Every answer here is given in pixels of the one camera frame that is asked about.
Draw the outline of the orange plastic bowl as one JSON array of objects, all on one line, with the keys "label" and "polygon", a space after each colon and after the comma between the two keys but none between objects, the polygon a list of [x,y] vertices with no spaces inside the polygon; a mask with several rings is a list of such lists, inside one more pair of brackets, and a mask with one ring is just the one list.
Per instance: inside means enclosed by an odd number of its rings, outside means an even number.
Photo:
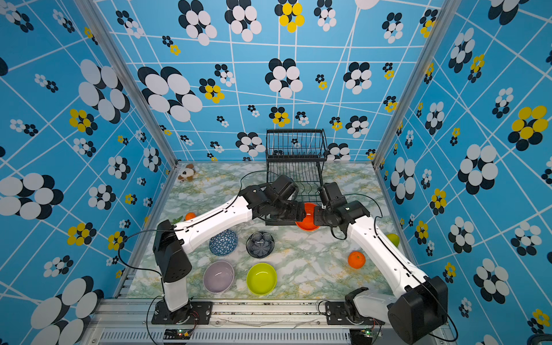
[{"label": "orange plastic bowl", "polygon": [[312,203],[305,203],[304,204],[304,211],[305,211],[305,217],[302,221],[296,221],[296,225],[299,229],[302,229],[303,231],[316,231],[320,228],[320,226],[317,226],[314,224],[314,215],[316,210],[316,204]]}]

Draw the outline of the lilac plastic bowl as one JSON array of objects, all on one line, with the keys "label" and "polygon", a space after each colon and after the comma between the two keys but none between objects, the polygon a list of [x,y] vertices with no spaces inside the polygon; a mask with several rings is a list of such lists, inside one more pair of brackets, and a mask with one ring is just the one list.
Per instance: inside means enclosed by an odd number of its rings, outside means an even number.
[{"label": "lilac plastic bowl", "polygon": [[220,294],[228,289],[234,282],[234,268],[224,260],[212,263],[206,269],[203,276],[205,289],[213,294]]}]

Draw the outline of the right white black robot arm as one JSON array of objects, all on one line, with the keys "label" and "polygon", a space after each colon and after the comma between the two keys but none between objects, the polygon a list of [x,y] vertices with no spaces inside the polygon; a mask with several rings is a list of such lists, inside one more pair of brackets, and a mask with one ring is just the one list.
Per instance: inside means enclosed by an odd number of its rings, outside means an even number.
[{"label": "right white black robot arm", "polygon": [[387,296],[360,287],[345,297],[347,317],[354,323],[371,318],[389,324],[407,344],[414,344],[448,319],[448,288],[415,266],[376,225],[359,201],[347,201],[336,183],[319,188],[321,206],[313,212],[317,226],[339,228],[358,244],[388,282]]}]

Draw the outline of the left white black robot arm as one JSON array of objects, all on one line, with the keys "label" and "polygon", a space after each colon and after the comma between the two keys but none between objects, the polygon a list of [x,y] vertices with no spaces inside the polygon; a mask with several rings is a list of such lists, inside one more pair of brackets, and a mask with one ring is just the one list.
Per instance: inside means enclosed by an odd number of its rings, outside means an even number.
[{"label": "left white black robot arm", "polygon": [[186,282],[193,268],[189,254],[222,231],[256,218],[303,221],[306,211],[304,203],[294,197],[297,189],[291,178],[281,175],[272,183],[241,187],[230,201],[189,221],[160,223],[152,251],[169,312],[191,309]]}]

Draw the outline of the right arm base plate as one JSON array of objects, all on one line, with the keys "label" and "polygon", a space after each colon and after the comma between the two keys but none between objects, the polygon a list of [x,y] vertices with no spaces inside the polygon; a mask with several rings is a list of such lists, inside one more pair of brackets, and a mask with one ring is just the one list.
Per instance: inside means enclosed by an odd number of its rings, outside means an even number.
[{"label": "right arm base plate", "polygon": [[344,301],[322,300],[317,306],[318,312],[326,318],[329,326],[368,326],[385,325],[384,321],[366,316],[352,316]]}]

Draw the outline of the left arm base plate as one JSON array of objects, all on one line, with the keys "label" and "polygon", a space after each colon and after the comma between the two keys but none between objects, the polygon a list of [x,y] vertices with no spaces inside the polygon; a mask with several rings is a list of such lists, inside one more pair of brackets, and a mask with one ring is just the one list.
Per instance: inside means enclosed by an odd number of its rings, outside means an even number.
[{"label": "left arm base plate", "polygon": [[154,325],[208,325],[212,315],[214,304],[210,301],[192,300],[186,306],[177,311],[170,311],[165,300],[155,304],[155,310],[151,316]]}]

